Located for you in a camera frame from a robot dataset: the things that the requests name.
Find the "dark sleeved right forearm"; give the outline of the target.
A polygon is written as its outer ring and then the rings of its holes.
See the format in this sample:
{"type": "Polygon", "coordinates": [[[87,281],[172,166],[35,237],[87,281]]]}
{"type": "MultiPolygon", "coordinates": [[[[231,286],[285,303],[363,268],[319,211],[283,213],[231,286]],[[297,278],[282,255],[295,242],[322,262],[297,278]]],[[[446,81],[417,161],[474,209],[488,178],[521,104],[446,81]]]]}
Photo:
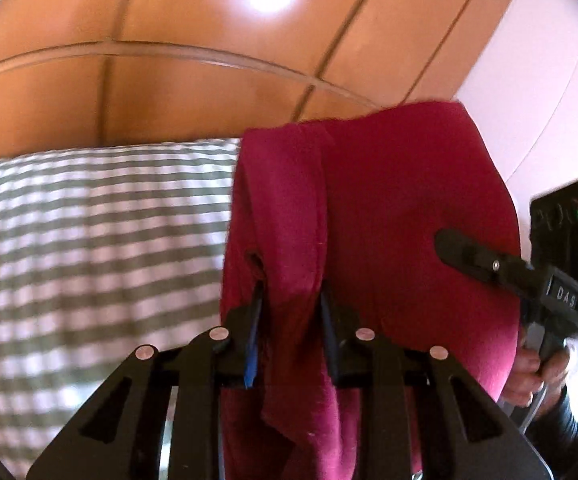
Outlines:
{"type": "Polygon", "coordinates": [[[526,436],[552,471],[568,469],[578,460],[578,422],[570,408],[567,387],[546,414],[531,422],[526,436]]]}

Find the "person's right hand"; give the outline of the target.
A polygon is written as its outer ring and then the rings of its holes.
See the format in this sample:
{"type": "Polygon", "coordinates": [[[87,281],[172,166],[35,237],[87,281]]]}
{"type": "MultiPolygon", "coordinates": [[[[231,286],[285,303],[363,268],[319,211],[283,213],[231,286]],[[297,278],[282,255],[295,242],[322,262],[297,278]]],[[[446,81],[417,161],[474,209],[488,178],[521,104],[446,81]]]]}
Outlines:
{"type": "Polygon", "coordinates": [[[521,344],[516,351],[501,399],[516,408],[528,408],[533,398],[544,388],[545,396],[538,411],[538,416],[542,416],[554,408],[562,396],[569,362],[570,351],[567,347],[543,362],[536,350],[521,344]]]}

